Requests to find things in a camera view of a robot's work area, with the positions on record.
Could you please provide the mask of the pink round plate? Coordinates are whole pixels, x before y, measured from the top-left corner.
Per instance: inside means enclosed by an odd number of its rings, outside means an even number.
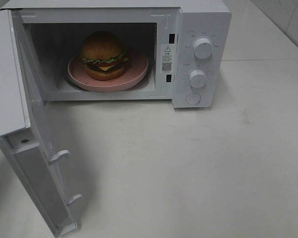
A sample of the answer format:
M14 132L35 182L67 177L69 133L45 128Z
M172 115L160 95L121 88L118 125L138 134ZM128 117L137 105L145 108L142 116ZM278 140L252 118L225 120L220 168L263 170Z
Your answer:
M124 73L110 80L96 80L84 70L80 56L73 57L68 63L70 81L76 86L91 92L112 93L130 89L138 84L146 75L149 61L145 54L131 51L130 62Z

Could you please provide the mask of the toy hamburger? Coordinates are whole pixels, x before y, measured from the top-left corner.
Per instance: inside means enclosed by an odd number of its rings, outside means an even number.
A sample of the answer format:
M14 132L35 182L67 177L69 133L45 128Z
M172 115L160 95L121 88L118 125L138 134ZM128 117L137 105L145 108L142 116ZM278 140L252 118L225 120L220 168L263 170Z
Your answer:
M84 70L91 78L106 81L124 73L129 60L127 51L115 34L96 31L84 40L80 56Z

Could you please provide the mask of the white microwave door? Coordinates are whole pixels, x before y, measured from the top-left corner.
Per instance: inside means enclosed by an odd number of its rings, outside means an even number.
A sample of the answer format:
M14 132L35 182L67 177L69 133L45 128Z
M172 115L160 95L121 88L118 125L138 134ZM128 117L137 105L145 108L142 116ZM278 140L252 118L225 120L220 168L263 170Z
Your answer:
M55 237L77 229L37 80L39 62L17 11L0 11L0 149Z

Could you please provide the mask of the glass microwave turntable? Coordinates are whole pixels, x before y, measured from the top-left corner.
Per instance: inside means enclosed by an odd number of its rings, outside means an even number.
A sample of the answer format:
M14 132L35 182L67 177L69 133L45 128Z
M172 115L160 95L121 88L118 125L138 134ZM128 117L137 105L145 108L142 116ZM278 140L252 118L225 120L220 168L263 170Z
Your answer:
M91 78L84 69L75 67L64 74L64 80L73 88L96 93L154 90L152 71L145 72L130 67L121 76L110 80Z

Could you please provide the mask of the lower white timer knob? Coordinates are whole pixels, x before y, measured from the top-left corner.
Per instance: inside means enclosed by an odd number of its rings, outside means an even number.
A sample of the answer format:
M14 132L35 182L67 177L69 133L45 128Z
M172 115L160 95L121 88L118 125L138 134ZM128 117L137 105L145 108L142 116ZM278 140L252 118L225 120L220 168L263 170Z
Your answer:
M189 83L193 88L201 88L207 82L207 77L202 70L194 70L189 74Z

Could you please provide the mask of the white microwave oven body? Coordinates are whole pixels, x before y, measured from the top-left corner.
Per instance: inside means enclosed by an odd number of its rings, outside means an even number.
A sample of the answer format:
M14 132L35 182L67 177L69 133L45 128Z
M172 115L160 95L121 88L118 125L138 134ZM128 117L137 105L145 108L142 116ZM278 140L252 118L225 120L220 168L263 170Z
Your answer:
M42 101L170 99L211 105L231 20L221 0L10 0L0 8L0 111ZM117 35L147 56L146 77L129 89L92 92L67 69L94 31Z

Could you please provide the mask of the upper white power knob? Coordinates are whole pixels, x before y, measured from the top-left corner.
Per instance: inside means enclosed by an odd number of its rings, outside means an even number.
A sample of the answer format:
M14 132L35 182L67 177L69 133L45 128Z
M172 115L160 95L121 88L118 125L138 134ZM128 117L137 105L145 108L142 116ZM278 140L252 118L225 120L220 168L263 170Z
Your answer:
M201 36L194 40L192 46L196 58L206 59L212 55L214 43L210 37Z

